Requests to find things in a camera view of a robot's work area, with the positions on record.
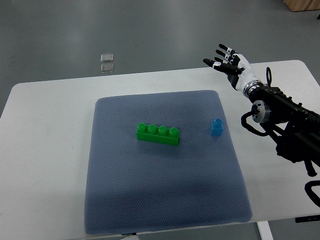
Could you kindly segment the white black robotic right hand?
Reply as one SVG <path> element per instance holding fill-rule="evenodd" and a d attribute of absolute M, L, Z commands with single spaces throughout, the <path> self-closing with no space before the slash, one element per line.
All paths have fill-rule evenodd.
<path fill-rule="evenodd" d="M 261 85 L 261 81 L 255 76 L 253 67 L 249 61 L 234 49 L 219 44 L 215 52 L 220 57 L 214 60 L 204 58 L 203 62 L 214 70 L 227 75 L 227 79 L 236 91 L 248 95 L 249 88 L 254 85 Z"/>

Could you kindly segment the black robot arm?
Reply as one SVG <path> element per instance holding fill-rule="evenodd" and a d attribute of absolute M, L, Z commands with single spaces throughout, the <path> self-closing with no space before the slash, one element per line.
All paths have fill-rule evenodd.
<path fill-rule="evenodd" d="M 292 163 L 304 162 L 310 177 L 320 164 L 320 116 L 295 103 L 278 87 L 255 83 L 246 91 L 251 110 L 241 117 L 249 132 L 276 143 L 276 153 Z"/>

